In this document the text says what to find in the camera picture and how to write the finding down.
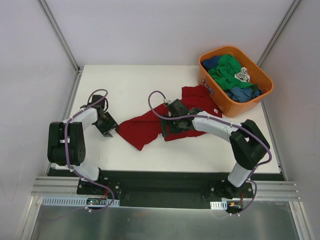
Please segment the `red t shirt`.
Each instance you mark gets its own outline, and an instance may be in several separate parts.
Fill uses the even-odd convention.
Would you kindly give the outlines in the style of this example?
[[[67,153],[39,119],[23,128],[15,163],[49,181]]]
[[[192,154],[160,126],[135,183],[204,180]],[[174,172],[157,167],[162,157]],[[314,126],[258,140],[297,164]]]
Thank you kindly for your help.
[[[211,99],[209,91],[202,85],[183,87],[181,97],[181,102],[189,110],[199,108],[215,117],[222,117],[222,111]],[[138,151],[141,151],[145,145],[162,134],[162,127],[160,119],[152,111],[148,111],[141,116],[122,122],[117,133]]]

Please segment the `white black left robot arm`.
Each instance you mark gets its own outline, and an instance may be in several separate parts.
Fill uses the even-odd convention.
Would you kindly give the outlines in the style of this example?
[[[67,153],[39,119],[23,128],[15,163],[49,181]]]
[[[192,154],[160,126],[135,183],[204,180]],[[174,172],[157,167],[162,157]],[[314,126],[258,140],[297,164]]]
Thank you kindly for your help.
[[[64,121],[52,122],[48,130],[47,159],[50,163],[67,167],[88,182],[88,188],[99,195],[105,191],[106,183],[101,179],[101,170],[87,160],[85,130],[95,126],[105,138],[119,125],[108,112],[109,103],[105,96],[93,94],[79,112]]]

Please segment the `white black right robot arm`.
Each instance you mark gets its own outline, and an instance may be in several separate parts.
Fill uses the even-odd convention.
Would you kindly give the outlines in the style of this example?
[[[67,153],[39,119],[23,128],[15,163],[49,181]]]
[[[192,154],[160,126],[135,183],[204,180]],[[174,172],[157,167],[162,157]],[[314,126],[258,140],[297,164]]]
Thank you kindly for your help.
[[[251,177],[265,155],[272,156],[268,141],[256,123],[250,119],[233,123],[197,107],[188,109],[179,99],[167,101],[164,106],[168,110],[168,116],[160,119],[173,128],[172,134],[194,130],[230,143],[236,161],[225,184],[225,192],[230,197],[234,198],[242,193],[243,184]]]

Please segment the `dark blue t shirt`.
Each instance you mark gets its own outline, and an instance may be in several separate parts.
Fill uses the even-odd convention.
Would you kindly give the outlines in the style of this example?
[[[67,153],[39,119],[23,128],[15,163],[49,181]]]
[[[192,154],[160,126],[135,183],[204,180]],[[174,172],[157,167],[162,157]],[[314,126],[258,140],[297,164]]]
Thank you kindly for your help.
[[[210,69],[215,68],[219,64],[220,58],[220,55],[216,55],[212,58],[205,59],[201,62],[201,65],[206,71],[209,71]]]

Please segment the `green t shirt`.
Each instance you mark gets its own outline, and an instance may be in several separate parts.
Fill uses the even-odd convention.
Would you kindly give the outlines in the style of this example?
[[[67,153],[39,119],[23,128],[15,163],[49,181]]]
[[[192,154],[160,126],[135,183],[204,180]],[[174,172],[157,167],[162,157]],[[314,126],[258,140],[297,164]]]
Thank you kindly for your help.
[[[248,69],[231,54],[220,56],[217,66],[208,70],[208,74],[223,91],[230,91],[237,87],[240,89],[258,89],[257,84],[251,83]]]

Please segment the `orange plastic bin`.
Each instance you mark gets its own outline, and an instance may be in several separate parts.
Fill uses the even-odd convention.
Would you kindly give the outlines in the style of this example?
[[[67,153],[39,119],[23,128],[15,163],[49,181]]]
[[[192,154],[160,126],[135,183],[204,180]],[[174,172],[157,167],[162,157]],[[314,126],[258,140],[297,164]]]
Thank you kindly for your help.
[[[201,64],[204,60],[215,56],[222,56],[224,54],[233,55],[242,66],[247,68],[248,74],[250,75],[250,82],[257,84],[257,87],[262,91],[262,95],[245,103],[233,101],[227,96]],[[198,64],[198,84],[205,86],[208,89],[211,99],[227,117],[236,117],[254,108],[274,89],[274,83],[268,75],[241,49],[235,46],[226,45],[209,51],[200,56]]]

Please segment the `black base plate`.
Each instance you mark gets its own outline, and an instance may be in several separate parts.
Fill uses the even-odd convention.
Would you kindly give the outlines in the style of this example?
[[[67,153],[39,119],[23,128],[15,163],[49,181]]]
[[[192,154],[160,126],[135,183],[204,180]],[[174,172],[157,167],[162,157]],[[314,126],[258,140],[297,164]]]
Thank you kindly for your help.
[[[253,186],[224,190],[227,173],[102,170],[98,182],[109,187],[122,207],[209,209],[222,199],[250,200]]]

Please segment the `aluminium frame rail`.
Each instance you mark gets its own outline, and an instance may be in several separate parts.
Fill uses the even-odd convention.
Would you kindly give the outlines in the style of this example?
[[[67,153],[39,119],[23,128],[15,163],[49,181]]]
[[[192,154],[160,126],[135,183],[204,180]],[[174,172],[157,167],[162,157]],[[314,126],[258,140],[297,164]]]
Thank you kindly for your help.
[[[102,187],[89,184],[82,185],[77,177],[39,176],[36,178],[31,190],[32,196],[98,196],[105,194]],[[206,179],[134,179],[123,178],[108,180],[107,186],[116,196],[129,192],[149,193],[201,193],[202,196],[212,197],[218,186],[222,186],[223,180]],[[298,190],[298,184],[290,181],[258,181],[247,184],[242,190],[246,199],[250,199],[256,193],[259,201],[291,201],[301,202],[302,196]]]

